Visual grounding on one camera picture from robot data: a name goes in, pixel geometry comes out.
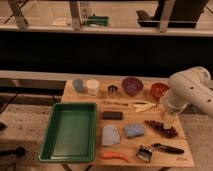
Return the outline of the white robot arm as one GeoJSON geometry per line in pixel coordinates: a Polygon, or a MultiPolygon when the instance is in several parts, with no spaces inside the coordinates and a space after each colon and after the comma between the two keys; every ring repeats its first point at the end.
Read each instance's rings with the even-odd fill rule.
{"type": "Polygon", "coordinates": [[[213,91],[207,87],[210,81],[210,72],[204,67],[193,67],[169,77],[169,89],[160,98],[166,129],[173,126],[177,115],[183,112],[188,104],[213,117],[213,91]]]}

